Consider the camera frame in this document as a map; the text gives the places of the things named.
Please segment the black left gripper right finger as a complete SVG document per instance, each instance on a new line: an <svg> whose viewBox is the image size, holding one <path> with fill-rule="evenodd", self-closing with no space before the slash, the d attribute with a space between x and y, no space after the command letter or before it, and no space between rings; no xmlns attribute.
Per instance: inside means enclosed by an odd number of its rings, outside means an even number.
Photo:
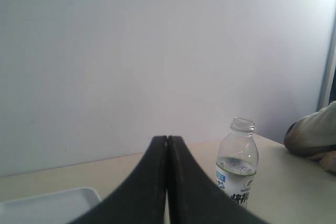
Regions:
<svg viewBox="0 0 336 224"><path fill-rule="evenodd" d="M167 138L167 197L170 223L265 223L211 181L180 136Z"/></svg>

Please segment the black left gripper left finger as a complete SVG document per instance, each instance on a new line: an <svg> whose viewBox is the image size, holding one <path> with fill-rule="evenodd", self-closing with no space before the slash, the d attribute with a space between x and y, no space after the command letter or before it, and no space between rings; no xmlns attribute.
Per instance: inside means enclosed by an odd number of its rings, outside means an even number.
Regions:
<svg viewBox="0 0 336 224"><path fill-rule="evenodd" d="M72 223L163 223L167 137L155 136L131 174Z"/></svg>

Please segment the grey sleeved person's forearm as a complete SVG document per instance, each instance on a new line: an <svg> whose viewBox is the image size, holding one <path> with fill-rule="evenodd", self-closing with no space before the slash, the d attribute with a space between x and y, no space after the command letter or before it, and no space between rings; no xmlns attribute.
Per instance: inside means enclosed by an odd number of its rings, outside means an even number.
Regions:
<svg viewBox="0 0 336 224"><path fill-rule="evenodd" d="M308 157L335 150L335 102L291 125L284 146L293 155Z"/></svg>

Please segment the person's hand at table edge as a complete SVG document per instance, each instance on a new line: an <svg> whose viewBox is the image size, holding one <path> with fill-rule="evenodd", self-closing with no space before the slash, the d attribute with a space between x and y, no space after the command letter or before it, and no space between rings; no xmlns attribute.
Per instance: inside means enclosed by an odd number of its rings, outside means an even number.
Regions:
<svg viewBox="0 0 336 224"><path fill-rule="evenodd" d="M308 159L312 161L318 161L321 168L328 173L336 173L336 152L322 152L309 156Z"/></svg>

